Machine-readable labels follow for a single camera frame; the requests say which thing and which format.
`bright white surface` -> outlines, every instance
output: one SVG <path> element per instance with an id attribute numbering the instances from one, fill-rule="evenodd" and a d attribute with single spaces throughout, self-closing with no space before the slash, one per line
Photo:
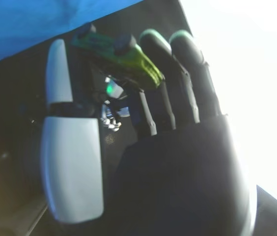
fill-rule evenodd
<path id="1" fill-rule="evenodd" d="M 73 102 L 69 68 L 63 39 L 57 39 L 49 49 L 46 70 L 47 108 L 57 102 Z"/>
<path id="2" fill-rule="evenodd" d="M 277 1 L 180 1 L 241 154 L 277 198 Z"/>
<path id="3" fill-rule="evenodd" d="M 47 117 L 41 166 L 48 205 L 57 220 L 80 223 L 103 213 L 97 119 Z"/>

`robotic hand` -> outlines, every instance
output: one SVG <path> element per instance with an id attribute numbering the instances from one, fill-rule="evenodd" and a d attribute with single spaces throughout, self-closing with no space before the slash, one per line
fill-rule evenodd
<path id="1" fill-rule="evenodd" d="M 74 102 L 64 42 L 51 46 L 41 160 L 57 220 L 99 217 L 99 235 L 112 236 L 252 234 L 256 185 L 234 149 L 208 64 L 186 31 L 169 42 L 150 29 L 140 37 L 165 81 L 145 92 L 125 88 L 138 142 L 124 152 L 105 204 L 98 104 Z"/>

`yellow-green object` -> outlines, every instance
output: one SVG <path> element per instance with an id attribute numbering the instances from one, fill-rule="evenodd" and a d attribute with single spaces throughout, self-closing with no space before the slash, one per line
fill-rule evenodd
<path id="1" fill-rule="evenodd" d="M 131 84 L 143 90 L 156 89 L 164 79 L 137 44 L 117 55 L 113 47 L 114 40 L 94 32 L 76 35 L 72 44 L 81 48 L 102 73 L 112 77 L 122 87 Z"/>

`black wheel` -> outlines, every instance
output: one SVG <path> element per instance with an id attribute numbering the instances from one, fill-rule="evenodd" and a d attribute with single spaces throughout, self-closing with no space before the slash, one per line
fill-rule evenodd
<path id="1" fill-rule="evenodd" d="M 96 33 L 96 27 L 92 23 L 86 23 L 79 28 L 78 38 L 82 38 L 88 33 Z"/>
<path id="2" fill-rule="evenodd" d="M 113 48 L 116 55 L 124 55 L 137 44 L 136 39 L 131 34 L 123 34 L 115 39 Z"/>

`blue surface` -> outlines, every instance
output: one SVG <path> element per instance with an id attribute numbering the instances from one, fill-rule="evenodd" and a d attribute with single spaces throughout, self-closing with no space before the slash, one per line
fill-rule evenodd
<path id="1" fill-rule="evenodd" d="M 141 0 L 0 0 L 0 60 Z"/>

